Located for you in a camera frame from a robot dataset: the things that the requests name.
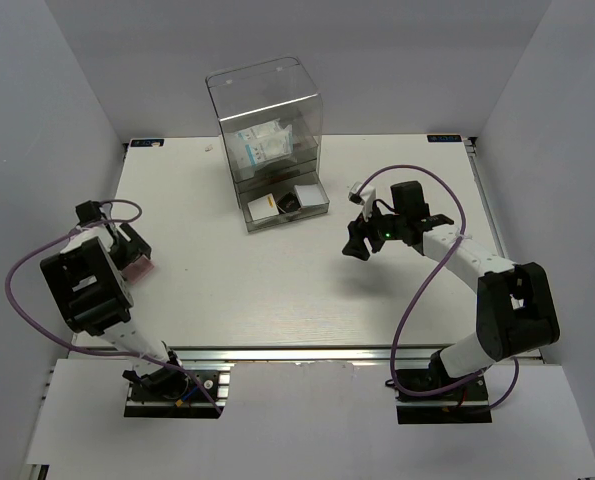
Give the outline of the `pink square card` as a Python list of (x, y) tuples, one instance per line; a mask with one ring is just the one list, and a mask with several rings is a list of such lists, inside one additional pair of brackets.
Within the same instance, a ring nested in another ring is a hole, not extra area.
[(152, 261), (147, 257), (140, 257), (122, 270), (124, 279), (131, 285), (140, 282), (154, 269)]

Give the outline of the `white square card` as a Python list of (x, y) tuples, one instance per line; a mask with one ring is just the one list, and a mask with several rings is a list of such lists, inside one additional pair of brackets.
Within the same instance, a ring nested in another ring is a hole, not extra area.
[(326, 203), (325, 196), (322, 194), (318, 184), (295, 185), (294, 192), (302, 208), (314, 207)]

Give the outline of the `black square compact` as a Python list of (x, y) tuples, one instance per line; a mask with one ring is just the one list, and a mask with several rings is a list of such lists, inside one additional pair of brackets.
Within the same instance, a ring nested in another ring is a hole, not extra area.
[(276, 201), (280, 215), (291, 215), (301, 211), (301, 203), (294, 192), (287, 192)]

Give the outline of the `white card with yellow mark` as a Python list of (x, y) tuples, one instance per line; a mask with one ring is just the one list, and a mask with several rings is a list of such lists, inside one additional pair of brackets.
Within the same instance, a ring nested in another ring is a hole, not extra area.
[(272, 194), (250, 201), (247, 207), (252, 221), (260, 221), (279, 215), (279, 209)]

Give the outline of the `cotton pad packet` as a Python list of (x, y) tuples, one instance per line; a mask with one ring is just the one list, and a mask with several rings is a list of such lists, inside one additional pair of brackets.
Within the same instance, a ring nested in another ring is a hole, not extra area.
[(238, 140), (231, 144), (231, 151), (240, 170), (256, 169), (290, 155), (293, 151), (292, 138), (288, 135), (249, 141)]
[(270, 137), (278, 138), (282, 143), (292, 149), (293, 137), (292, 126), (282, 127), (278, 119), (273, 119), (261, 124), (249, 126), (237, 131), (234, 137), (238, 140), (250, 142), (259, 139), (269, 139)]

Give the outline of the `clear acrylic drawer organizer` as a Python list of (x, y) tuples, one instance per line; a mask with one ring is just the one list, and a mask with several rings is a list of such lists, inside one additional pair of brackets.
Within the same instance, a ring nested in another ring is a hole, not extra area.
[(319, 175), (323, 101), (301, 60), (217, 71), (205, 84), (247, 231), (327, 213)]

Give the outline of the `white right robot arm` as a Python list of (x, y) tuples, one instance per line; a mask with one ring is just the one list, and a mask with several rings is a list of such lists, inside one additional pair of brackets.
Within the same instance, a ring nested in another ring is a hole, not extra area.
[(383, 213), (374, 187), (356, 183), (351, 202), (361, 206), (349, 223), (342, 253), (366, 261), (385, 243), (400, 241), (447, 269), (476, 296), (475, 330), (435, 352), (417, 381), (396, 387), (414, 397), (454, 397), (472, 377), (514, 355), (556, 343), (560, 326), (546, 271), (537, 263), (500, 257), (466, 236), (444, 214), (432, 214), (417, 181), (391, 188), (393, 205)]

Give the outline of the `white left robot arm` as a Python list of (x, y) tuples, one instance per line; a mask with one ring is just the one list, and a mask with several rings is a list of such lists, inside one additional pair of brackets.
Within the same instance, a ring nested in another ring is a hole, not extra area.
[(138, 378), (154, 376), (154, 387), (176, 399), (188, 387), (188, 374), (175, 366), (174, 351), (143, 333), (132, 319), (130, 286), (151, 268), (151, 246), (127, 220), (114, 221), (106, 201), (76, 206), (77, 232), (58, 253), (40, 261), (40, 269), (69, 329), (135, 354)]

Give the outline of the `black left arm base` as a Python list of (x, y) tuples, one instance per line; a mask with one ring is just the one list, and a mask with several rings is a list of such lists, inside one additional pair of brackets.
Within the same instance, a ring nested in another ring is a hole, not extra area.
[(221, 372), (199, 370), (195, 373), (210, 400), (188, 376), (167, 370), (155, 380), (125, 370), (122, 376), (129, 382), (124, 407), (125, 418), (151, 419), (218, 419), (225, 406), (220, 394)]

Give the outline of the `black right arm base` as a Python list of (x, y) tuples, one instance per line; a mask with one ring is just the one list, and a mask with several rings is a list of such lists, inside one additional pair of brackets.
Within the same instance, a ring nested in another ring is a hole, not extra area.
[[(434, 367), (425, 369), (399, 368), (398, 382), (407, 390), (425, 392), (443, 386), (443, 378)], [(411, 396), (396, 388), (392, 378), (384, 386), (394, 391), (399, 425), (490, 424), (489, 394), (482, 376), (450, 391), (423, 396)]]

